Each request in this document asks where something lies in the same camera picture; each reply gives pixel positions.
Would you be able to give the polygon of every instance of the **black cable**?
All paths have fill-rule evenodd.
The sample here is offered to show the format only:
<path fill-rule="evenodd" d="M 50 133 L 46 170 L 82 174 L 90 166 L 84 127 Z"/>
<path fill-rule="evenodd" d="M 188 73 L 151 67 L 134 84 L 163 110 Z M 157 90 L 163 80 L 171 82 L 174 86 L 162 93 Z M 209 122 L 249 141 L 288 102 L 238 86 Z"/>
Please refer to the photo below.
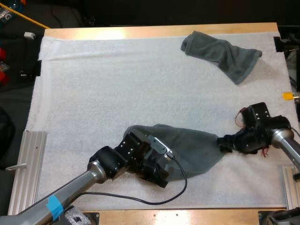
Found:
<path fill-rule="evenodd" d="M 293 132 L 295 132 L 298 135 L 298 137 L 300 137 L 299 132 L 295 128 L 291 127 L 291 129 L 293 130 Z"/>
<path fill-rule="evenodd" d="M 50 12 L 51 12 L 51 15 L 52 15 L 52 16 L 57 20 L 57 22 L 60 24 L 60 28 L 62 28 L 62 23 L 61 23 L 60 19 L 59 19 L 57 16 L 55 16 L 55 15 L 53 14 L 53 5 L 50 6 Z"/>
<path fill-rule="evenodd" d="M 130 200 L 134 200 L 134 201 L 137 201 L 137 202 L 141 202 L 141 203 L 144 203 L 144 204 L 147 204 L 147 205 L 161 205 L 161 204 L 166 204 L 170 201 L 173 201 L 175 198 L 179 197 L 180 195 L 183 194 L 183 192 L 187 189 L 187 185 L 188 185 L 188 180 L 187 180 L 187 176 L 186 174 L 184 173 L 184 170 L 182 168 L 182 166 L 180 165 L 180 163 L 177 161 L 177 159 L 175 158 L 175 156 L 173 156 L 172 154 L 168 154 L 168 156 L 175 161 L 175 163 L 178 165 L 178 167 L 180 168 L 181 172 L 182 172 L 182 175 L 184 177 L 184 180 L 185 180 L 185 185 L 184 185 L 184 188 L 182 191 L 180 191 L 177 195 L 175 195 L 174 197 L 168 199 L 168 200 L 165 200 L 165 201 L 162 201 L 162 202 L 148 202 L 148 201 L 145 201 L 143 199 L 139 199 L 139 198 L 135 198 L 135 197 L 130 197 L 130 196 L 125 196 L 125 195 L 116 195 L 116 194 L 110 194 L 110 193 L 104 193 L 104 192 L 83 192 L 83 193 L 80 193 L 77 197 L 80 197 L 82 195 L 106 195 L 106 196 L 110 196 L 110 197 L 117 197 L 117 198 L 125 198 L 125 199 L 130 199 Z"/>

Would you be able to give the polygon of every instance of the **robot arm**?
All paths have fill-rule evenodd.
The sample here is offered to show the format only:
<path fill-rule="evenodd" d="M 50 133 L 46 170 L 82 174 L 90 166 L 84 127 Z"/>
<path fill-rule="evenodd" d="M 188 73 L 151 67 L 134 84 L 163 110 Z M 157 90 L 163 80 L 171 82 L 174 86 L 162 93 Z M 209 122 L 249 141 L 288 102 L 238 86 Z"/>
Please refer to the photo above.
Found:
<path fill-rule="evenodd" d="M 218 138 L 221 150 L 256 154 L 258 150 L 272 145 L 281 148 L 300 171 L 300 145 L 294 140 L 291 124 L 286 117 L 271 117 L 264 102 L 250 105 L 240 112 L 244 126 L 234 135 Z"/>
<path fill-rule="evenodd" d="M 157 163 L 170 149 L 157 138 L 128 133 L 114 149 L 105 146 L 88 163 L 87 171 L 41 199 L 18 215 L 0 217 L 1 225 L 46 225 L 54 221 L 80 193 L 93 184 L 116 179 L 124 172 L 166 187 L 168 172 Z"/>

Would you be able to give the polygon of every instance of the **wooden table edge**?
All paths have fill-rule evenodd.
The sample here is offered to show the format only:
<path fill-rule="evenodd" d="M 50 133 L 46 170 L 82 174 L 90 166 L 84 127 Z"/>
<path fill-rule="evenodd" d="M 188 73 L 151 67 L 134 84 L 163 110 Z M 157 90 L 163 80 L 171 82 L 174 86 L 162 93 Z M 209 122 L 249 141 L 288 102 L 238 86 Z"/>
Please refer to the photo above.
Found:
<path fill-rule="evenodd" d="M 47 29 L 45 30 L 45 36 L 68 40 L 117 40 L 132 38 L 187 36 L 194 30 L 206 34 L 237 34 L 278 31 L 277 24 L 275 22 L 264 22 L 148 27 Z"/>

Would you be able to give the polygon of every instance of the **black mount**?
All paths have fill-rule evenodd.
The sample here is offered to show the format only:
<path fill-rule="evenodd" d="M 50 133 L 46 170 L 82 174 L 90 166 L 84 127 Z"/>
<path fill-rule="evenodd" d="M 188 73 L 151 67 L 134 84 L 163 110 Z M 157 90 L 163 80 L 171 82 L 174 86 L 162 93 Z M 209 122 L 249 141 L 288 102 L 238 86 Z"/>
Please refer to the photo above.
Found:
<path fill-rule="evenodd" d="M 258 150 L 268 148 L 274 132 L 281 128 L 291 129 L 286 117 L 270 117 L 264 102 L 250 105 L 241 111 L 244 128 L 234 135 L 225 135 L 217 139 L 222 151 L 237 150 L 245 154 L 256 154 Z"/>
<path fill-rule="evenodd" d="M 124 172 L 135 173 L 138 177 L 165 188 L 169 174 L 157 163 L 161 157 L 151 148 L 144 135 L 130 132 L 116 148 L 105 146 L 98 150 L 90 158 L 90 162 L 97 161 L 112 180 Z"/>

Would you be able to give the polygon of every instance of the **table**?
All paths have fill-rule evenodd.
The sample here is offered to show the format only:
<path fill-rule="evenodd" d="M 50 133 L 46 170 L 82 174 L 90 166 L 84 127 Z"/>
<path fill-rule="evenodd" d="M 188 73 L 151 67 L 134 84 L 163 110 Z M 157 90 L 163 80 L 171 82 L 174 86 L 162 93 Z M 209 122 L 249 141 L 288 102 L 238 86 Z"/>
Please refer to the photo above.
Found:
<path fill-rule="evenodd" d="M 70 28 L 45 30 L 45 36 L 74 40 L 111 40 L 184 36 L 194 30 L 206 34 L 255 33 L 278 31 L 276 23 L 239 23 L 210 25 L 180 25 L 153 27 Z M 205 224 L 254 225 L 258 224 L 259 210 L 285 209 L 219 209 L 219 210 L 103 210 L 101 225 L 140 224 Z"/>

